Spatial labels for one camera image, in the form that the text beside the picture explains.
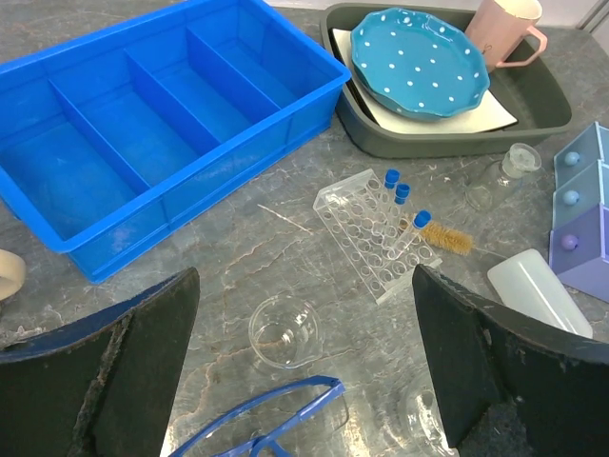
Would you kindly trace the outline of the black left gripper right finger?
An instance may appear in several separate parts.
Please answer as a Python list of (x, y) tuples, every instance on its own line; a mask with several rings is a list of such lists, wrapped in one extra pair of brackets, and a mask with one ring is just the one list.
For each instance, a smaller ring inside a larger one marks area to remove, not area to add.
[(514, 405), (539, 456), (608, 453), (608, 346), (486, 299), (424, 265), (415, 307), (448, 445)]

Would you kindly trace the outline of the white plastic wash bottle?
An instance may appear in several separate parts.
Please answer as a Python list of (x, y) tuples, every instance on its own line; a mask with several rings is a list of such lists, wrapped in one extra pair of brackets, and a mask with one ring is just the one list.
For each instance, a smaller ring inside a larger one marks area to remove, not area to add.
[(487, 277), (503, 304), (547, 325), (592, 338), (593, 329), (540, 253), (522, 251), (492, 267)]

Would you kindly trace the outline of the brown test tube brush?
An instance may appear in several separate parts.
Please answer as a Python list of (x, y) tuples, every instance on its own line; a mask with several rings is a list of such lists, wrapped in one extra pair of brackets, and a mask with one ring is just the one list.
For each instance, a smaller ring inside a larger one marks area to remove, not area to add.
[(468, 255), (474, 247), (473, 238), (470, 235), (456, 229), (446, 228), (432, 220), (420, 231), (419, 236), (411, 245), (419, 241), (459, 255)]

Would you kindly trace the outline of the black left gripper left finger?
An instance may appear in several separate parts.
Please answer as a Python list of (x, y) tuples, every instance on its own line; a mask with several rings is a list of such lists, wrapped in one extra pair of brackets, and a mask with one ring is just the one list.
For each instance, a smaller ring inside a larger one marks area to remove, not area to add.
[(186, 268), (2, 348), (2, 455), (159, 455), (199, 300)]

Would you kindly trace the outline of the clear round glass flask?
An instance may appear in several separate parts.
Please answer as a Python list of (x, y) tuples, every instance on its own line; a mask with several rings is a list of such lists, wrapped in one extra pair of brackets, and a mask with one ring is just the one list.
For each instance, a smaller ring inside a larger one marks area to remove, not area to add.
[(444, 433), (432, 382), (427, 377), (412, 381), (405, 388), (398, 412), (403, 430), (424, 456), (459, 456)]

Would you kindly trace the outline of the blue safety glasses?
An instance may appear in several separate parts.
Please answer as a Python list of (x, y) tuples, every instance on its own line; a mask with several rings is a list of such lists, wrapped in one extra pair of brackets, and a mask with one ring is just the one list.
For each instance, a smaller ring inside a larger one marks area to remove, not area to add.
[(345, 387), (315, 375), (256, 395), (221, 414), (172, 456), (332, 456), (349, 420)]

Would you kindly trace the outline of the clear glass beaker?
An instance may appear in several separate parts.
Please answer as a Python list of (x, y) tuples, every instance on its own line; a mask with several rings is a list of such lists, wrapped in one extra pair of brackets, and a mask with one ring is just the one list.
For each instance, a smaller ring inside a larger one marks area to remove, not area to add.
[(266, 364), (296, 369), (323, 355), (324, 329), (315, 308), (306, 300), (280, 293), (256, 307), (248, 323), (249, 342)]

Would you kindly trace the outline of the clear glass stoppered bottle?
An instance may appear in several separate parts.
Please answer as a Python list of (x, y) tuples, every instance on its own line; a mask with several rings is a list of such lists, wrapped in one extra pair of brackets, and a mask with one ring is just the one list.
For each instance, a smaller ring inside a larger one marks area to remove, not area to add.
[(539, 153), (524, 143), (515, 143), (500, 160), (489, 164), (468, 185), (465, 200), (478, 211), (499, 206), (522, 185), (524, 177), (540, 168)]

